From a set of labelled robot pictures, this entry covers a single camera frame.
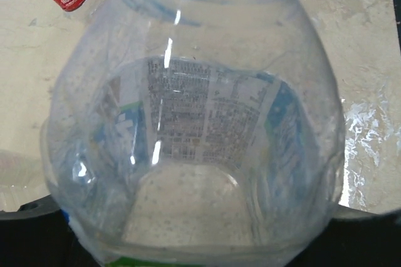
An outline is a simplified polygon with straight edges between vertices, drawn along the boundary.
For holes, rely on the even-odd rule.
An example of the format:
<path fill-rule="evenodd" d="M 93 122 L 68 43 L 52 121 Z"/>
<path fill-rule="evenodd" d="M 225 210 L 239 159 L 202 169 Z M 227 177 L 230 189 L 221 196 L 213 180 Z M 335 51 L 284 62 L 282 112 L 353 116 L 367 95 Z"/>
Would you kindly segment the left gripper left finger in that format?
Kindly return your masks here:
<path fill-rule="evenodd" d="M 51 196 L 1 211 L 1 266 L 98 266 Z"/>

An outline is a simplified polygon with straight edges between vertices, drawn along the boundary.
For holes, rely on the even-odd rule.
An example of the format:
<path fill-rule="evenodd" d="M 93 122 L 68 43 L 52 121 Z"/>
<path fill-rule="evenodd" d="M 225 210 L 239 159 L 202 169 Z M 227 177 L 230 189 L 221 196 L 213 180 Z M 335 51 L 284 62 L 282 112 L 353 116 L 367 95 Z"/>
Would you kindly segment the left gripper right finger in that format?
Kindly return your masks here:
<path fill-rule="evenodd" d="M 400 209 L 334 218 L 288 266 L 400 266 Z"/>

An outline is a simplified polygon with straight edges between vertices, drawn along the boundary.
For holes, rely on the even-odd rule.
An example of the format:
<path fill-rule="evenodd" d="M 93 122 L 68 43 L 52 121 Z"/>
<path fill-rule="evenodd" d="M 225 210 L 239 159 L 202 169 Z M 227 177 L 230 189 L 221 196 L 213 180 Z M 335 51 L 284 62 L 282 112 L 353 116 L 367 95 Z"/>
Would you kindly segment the clear labelled bottle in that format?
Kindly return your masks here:
<path fill-rule="evenodd" d="M 299 0 L 108 0 L 53 90 L 46 183 L 101 266 L 284 266 L 343 187 Z"/>

